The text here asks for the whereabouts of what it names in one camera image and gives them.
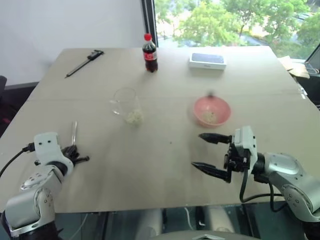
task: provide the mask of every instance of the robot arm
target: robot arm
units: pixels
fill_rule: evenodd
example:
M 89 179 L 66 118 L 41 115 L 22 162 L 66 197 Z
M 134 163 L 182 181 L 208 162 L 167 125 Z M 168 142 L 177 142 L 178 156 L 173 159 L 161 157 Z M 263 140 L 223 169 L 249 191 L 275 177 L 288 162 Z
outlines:
M 299 220 L 320 222 L 320 181 L 307 174 L 297 159 L 282 153 L 257 153 L 256 137 L 249 126 L 237 129 L 235 135 L 202 133 L 199 136 L 209 143 L 229 144 L 229 150 L 224 156 L 223 167 L 226 171 L 206 163 L 193 162 L 196 168 L 227 183 L 231 182 L 232 171 L 244 172 L 244 183 L 251 173 L 255 181 L 270 184 L 270 188 L 274 185 Z M 243 200 L 243 192 L 241 188 L 240 199 L 247 202 Z
M 12 238 L 59 239 L 54 225 L 54 200 L 62 183 L 70 175 L 74 165 L 88 161 L 78 158 L 77 147 L 72 145 L 61 151 L 55 132 L 39 134 L 34 138 L 35 162 L 38 169 L 21 185 L 20 193 L 6 204 L 5 228 Z

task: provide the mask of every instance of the bowl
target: bowl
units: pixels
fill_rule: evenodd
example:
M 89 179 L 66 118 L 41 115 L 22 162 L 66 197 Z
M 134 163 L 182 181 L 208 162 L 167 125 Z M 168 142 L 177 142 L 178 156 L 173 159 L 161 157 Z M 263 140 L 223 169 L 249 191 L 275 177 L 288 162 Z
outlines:
M 224 124 L 231 115 L 229 104 L 217 96 L 203 96 L 193 106 L 198 123 L 206 128 Z

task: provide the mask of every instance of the window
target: window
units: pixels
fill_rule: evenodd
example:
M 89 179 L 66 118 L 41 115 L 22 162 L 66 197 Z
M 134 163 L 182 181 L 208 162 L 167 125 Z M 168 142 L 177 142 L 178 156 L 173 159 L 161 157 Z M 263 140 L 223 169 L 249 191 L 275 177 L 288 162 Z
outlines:
M 150 2 L 159 47 L 270 46 L 307 59 L 320 42 L 320 0 Z

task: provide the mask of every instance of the clear glass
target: clear glass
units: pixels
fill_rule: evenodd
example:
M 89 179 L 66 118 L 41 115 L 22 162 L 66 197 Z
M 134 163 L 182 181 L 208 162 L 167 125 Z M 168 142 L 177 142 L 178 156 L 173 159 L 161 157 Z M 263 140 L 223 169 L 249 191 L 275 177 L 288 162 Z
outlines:
M 306 59 L 320 42 L 319 0 L 154 2 L 160 48 L 270 46 L 277 57 Z
M 123 87 L 117 90 L 110 104 L 112 112 L 123 117 L 127 123 L 140 125 L 143 122 L 139 99 L 133 88 Z

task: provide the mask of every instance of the white box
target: white box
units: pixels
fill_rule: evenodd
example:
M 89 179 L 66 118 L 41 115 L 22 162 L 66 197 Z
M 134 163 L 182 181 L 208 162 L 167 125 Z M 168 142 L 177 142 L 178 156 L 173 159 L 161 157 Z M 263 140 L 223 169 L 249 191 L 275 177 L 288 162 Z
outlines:
M 200 52 L 190 54 L 189 67 L 191 68 L 224 70 L 226 66 L 226 59 L 222 55 Z

